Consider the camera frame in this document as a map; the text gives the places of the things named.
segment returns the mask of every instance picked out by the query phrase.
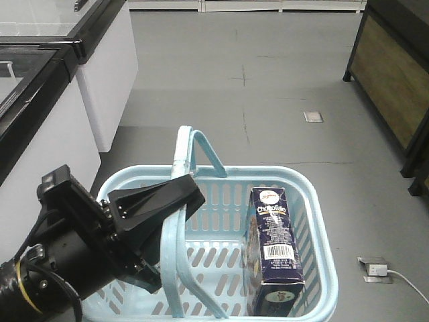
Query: cabinet leg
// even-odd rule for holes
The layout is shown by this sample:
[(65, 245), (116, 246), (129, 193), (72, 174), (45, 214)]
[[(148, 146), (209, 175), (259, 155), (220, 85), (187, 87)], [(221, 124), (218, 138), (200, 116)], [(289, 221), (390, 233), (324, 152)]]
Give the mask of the cabinet leg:
[(412, 178), (416, 172), (415, 169), (416, 169), (416, 165), (413, 162), (411, 162), (409, 159), (407, 159), (405, 161), (404, 166), (400, 170), (400, 173), (404, 178)]
[(344, 73), (343, 81), (351, 82), (351, 73), (348, 70), (346, 70), (346, 73)]
[(415, 180), (412, 185), (408, 188), (408, 192), (412, 196), (421, 196), (423, 194), (422, 186), (420, 186), (420, 183)]

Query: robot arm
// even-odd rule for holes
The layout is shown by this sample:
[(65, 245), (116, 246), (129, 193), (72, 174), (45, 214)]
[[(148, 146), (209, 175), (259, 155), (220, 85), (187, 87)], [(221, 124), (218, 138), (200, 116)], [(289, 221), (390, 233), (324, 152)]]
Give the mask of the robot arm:
[(184, 205), (189, 218), (204, 203), (189, 175), (112, 191), (98, 203), (68, 166), (42, 178), (38, 197), (36, 224), (0, 266), (2, 322), (42, 322), (69, 307), (80, 321), (80, 299), (114, 278), (156, 291), (163, 220)]

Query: carton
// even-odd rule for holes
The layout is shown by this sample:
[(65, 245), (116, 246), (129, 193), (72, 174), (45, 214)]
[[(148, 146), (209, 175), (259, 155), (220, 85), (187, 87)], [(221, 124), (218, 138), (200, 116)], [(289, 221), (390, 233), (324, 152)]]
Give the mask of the carton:
[(252, 188), (246, 218), (247, 313), (285, 317), (303, 286), (284, 188)]

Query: label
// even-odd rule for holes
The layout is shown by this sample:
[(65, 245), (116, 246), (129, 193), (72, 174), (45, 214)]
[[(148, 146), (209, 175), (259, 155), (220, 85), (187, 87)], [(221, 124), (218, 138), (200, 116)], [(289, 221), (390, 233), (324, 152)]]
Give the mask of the label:
[(273, 302), (273, 303), (288, 302), (290, 300), (293, 300), (294, 298), (295, 298), (295, 294), (287, 290), (278, 290), (275, 292), (268, 293), (265, 296), (265, 299), (268, 302)]
[(295, 260), (294, 248), (292, 245), (269, 245), (263, 247), (264, 260)]
[(275, 206), (260, 206), (256, 209), (256, 211), (260, 214), (260, 215), (265, 215), (266, 213), (280, 213), (282, 215), (286, 214), (286, 208), (279, 206), (279, 205), (275, 205)]
[(261, 193), (259, 194), (259, 199), (261, 199), (263, 203), (266, 203), (268, 205), (273, 205), (279, 202), (280, 196), (275, 191), (264, 190), (264, 191), (261, 191)]

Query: barcode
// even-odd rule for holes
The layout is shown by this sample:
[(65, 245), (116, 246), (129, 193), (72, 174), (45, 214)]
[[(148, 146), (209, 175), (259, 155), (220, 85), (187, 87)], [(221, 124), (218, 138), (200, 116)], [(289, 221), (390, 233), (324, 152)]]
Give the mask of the barcode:
[(294, 248), (291, 245), (269, 245), (263, 247), (265, 260), (291, 259), (295, 260)]

